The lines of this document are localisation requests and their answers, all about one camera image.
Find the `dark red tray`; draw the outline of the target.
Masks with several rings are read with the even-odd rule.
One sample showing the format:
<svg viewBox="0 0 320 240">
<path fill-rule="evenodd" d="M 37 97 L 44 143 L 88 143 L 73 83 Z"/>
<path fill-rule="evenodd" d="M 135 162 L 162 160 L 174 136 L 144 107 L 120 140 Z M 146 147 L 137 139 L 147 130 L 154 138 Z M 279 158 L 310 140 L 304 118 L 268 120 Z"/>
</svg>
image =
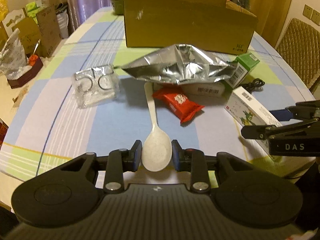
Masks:
<svg viewBox="0 0 320 240">
<path fill-rule="evenodd" d="M 13 80 L 7 80 L 11 89 L 23 87 L 26 83 L 32 80 L 43 67 L 41 58 L 33 54 L 29 57 L 28 65 L 25 66 L 22 74 L 18 74 Z"/>
</svg>

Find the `green white medicine box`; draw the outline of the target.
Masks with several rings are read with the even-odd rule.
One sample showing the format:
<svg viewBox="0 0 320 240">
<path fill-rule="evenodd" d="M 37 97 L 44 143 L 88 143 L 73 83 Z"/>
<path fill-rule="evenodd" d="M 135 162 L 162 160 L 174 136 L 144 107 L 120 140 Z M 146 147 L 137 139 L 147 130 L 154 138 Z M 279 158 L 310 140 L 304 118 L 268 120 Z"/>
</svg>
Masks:
<svg viewBox="0 0 320 240">
<path fill-rule="evenodd" d="M 223 80 L 225 87 L 230 89 L 238 87 L 259 62 L 260 60 L 252 53 L 238 55 L 235 60 L 231 62 L 233 66 L 236 66 L 235 72 L 229 79 Z"/>
</svg>

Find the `red snack packet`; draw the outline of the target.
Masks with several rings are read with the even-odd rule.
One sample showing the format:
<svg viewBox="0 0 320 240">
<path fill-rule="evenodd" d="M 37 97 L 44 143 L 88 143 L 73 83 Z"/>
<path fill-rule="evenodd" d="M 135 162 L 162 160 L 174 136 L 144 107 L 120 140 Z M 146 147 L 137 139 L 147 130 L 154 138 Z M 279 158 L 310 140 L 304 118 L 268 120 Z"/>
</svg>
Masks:
<svg viewBox="0 0 320 240">
<path fill-rule="evenodd" d="M 154 99 L 162 100 L 179 118 L 180 124 L 189 122 L 204 106 L 195 103 L 184 94 L 179 87 L 163 87 L 152 95 Z"/>
</svg>

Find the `clear plastic blister pack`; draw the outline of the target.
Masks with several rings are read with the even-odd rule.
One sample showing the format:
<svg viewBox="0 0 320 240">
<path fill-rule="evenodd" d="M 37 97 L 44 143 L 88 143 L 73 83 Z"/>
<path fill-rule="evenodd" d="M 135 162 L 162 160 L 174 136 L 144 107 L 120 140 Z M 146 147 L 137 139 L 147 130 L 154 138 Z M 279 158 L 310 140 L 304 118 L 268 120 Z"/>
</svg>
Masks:
<svg viewBox="0 0 320 240">
<path fill-rule="evenodd" d="M 114 100 L 120 93 L 119 77 L 112 64 L 74 73 L 72 86 L 79 108 L 88 108 Z"/>
</svg>

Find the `clear plastic bag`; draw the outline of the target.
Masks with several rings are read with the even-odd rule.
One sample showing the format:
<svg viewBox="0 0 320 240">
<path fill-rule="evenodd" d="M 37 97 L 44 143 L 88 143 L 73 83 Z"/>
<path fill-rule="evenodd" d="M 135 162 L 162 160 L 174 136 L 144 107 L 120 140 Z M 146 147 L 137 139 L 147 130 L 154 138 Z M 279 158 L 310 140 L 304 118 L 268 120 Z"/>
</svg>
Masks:
<svg viewBox="0 0 320 240">
<path fill-rule="evenodd" d="M 22 74 L 27 65 L 24 47 L 19 38 L 20 30 L 15 29 L 1 51 L 1 71 L 8 80 Z"/>
</svg>

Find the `white plastic spoon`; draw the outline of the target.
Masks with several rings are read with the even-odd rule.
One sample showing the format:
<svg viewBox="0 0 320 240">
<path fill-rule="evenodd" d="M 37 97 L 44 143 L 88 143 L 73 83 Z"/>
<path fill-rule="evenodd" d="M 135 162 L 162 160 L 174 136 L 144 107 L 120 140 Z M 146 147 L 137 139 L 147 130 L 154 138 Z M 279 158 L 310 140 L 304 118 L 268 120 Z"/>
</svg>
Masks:
<svg viewBox="0 0 320 240">
<path fill-rule="evenodd" d="M 158 172 L 167 167 L 171 161 L 172 146 L 171 140 L 158 126 L 156 106 L 153 98 L 152 83 L 144 84 L 146 101 L 149 109 L 152 129 L 146 138 L 142 148 L 142 164 L 151 171 Z"/>
</svg>

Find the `white dragon medicine box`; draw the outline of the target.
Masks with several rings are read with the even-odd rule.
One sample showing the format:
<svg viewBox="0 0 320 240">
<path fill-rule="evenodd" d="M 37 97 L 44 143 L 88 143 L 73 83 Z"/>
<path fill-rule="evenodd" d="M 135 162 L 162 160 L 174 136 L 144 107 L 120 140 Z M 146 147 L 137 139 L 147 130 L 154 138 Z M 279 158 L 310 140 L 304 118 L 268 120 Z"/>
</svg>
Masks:
<svg viewBox="0 0 320 240">
<path fill-rule="evenodd" d="M 243 127 L 255 125 L 274 125 L 281 123 L 243 87 L 234 89 L 229 97 L 225 110 Z M 240 137 L 240 141 L 247 148 L 251 158 L 268 156 L 268 142 L 266 140 L 252 140 Z"/>
</svg>

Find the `green tissue packs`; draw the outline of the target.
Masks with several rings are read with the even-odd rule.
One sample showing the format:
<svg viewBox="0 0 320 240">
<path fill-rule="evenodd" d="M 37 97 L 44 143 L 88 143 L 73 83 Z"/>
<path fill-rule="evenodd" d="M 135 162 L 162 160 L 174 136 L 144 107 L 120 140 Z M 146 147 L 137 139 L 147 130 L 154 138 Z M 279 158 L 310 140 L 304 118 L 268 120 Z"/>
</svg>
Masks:
<svg viewBox="0 0 320 240">
<path fill-rule="evenodd" d="M 28 17 L 35 18 L 36 14 L 46 8 L 48 4 L 45 0 L 35 0 L 25 5 L 25 10 Z"/>
</svg>

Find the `silver foil bag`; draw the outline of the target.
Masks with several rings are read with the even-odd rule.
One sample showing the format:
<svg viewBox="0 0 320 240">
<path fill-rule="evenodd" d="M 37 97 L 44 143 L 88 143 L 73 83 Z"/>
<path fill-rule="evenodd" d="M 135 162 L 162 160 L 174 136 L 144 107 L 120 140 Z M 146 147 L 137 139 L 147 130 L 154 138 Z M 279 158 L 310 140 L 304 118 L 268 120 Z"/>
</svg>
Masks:
<svg viewBox="0 0 320 240">
<path fill-rule="evenodd" d="M 137 80 L 187 85 L 228 80 L 236 71 L 236 64 L 191 44 L 174 44 L 122 65 L 120 69 Z"/>
</svg>

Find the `wooden door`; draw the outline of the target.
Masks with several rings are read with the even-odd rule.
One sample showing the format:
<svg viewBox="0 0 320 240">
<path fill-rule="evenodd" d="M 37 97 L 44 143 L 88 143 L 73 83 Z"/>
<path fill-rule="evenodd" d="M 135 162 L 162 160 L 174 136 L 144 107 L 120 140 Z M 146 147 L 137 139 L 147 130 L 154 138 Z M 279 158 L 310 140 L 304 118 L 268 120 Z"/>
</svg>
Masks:
<svg viewBox="0 0 320 240">
<path fill-rule="evenodd" d="M 283 29 L 291 0 L 250 0 L 250 10 L 258 18 L 255 31 L 275 47 Z"/>
</svg>

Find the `brown cardboard box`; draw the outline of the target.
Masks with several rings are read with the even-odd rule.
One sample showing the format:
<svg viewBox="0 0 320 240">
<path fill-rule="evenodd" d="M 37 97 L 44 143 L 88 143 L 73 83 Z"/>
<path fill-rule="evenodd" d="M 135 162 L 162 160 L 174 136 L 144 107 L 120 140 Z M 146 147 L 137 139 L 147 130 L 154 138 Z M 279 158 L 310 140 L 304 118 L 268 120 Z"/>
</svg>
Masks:
<svg viewBox="0 0 320 240">
<path fill-rule="evenodd" d="M 252 40 L 258 18 L 228 0 L 124 0 L 128 47 L 192 44 L 240 55 Z"/>
</svg>

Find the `quilted brown chair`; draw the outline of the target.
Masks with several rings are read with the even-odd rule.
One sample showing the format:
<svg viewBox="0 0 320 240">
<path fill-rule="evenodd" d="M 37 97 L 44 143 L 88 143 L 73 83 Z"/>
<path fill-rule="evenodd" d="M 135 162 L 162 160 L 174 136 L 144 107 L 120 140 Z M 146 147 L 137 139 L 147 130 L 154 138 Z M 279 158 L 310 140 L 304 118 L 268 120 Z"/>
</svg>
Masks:
<svg viewBox="0 0 320 240">
<path fill-rule="evenodd" d="M 319 31 L 293 18 L 276 51 L 314 93 L 319 85 Z"/>
</svg>

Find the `side cardboard box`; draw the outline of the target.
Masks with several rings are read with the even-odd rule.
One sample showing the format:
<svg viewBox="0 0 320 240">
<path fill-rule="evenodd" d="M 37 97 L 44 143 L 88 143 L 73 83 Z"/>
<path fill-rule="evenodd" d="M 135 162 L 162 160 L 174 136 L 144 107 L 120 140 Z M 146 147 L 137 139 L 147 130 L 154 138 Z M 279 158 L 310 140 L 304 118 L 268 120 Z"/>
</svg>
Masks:
<svg viewBox="0 0 320 240">
<path fill-rule="evenodd" d="M 36 18 L 37 23 L 31 17 L 26 17 L 14 25 L 12 30 L 20 30 L 18 36 L 26 55 L 31 54 L 40 41 L 36 54 L 41 57 L 51 57 L 61 41 L 54 7 L 51 5 L 40 10 Z"/>
</svg>

